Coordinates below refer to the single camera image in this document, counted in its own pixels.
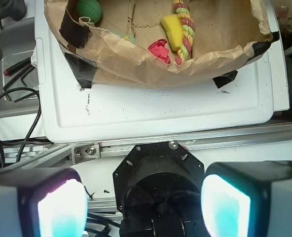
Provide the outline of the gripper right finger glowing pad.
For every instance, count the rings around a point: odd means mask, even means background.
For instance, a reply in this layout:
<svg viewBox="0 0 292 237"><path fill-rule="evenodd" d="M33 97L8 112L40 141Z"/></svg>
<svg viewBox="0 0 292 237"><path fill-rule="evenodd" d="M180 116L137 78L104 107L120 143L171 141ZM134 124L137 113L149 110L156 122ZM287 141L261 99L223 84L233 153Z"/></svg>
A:
<svg viewBox="0 0 292 237"><path fill-rule="evenodd" d="M292 161L210 164L201 209L212 237L292 237Z"/></svg>

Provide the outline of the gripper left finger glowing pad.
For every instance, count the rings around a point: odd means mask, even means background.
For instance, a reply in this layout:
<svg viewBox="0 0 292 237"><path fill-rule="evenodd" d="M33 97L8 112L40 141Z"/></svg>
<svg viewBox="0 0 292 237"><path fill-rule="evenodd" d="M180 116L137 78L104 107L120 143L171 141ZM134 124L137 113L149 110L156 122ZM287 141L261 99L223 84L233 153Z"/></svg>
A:
<svg viewBox="0 0 292 237"><path fill-rule="evenodd" d="M73 168L0 169L0 237L80 237L87 206Z"/></svg>

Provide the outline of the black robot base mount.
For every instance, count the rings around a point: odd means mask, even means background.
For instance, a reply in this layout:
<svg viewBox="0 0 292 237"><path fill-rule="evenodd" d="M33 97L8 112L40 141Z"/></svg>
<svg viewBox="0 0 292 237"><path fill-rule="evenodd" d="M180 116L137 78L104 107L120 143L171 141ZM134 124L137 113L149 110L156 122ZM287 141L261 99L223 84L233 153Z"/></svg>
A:
<svg viewBox="0 0 292 237"><path fill-rule="evenodd" d="M203 163L176 141L138 144L113 172L122 237L206 237Z"/></svg>

